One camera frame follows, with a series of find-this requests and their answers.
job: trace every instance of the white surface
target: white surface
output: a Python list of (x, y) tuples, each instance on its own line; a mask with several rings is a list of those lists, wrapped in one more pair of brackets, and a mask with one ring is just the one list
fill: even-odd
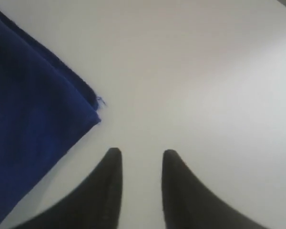
[(43, 211), (111, 146), (121, 229), (164, 229), (161, 162), (177, 150), (227, 203), (286, 229), (286, 8), (276, 0), (0, 0), (107, 102), (0, 226)]

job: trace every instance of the navy blue towel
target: navy blue towel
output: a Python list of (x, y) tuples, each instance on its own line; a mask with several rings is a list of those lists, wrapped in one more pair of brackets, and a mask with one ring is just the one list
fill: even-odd
[(93, 90), (0, 12), (0, 223), (100, 119)]

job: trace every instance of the blue fabric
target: blue fabric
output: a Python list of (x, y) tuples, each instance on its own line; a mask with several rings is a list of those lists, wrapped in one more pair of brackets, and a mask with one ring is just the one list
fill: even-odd
[(0, 12), (0, 223), (100, 119), (93, 90)]

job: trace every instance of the blue cloth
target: blue cloth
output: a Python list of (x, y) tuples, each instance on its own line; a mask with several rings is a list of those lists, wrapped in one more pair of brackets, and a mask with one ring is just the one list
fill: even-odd
[(93, 90), (0, 12), (0, 223), (100, 119)]

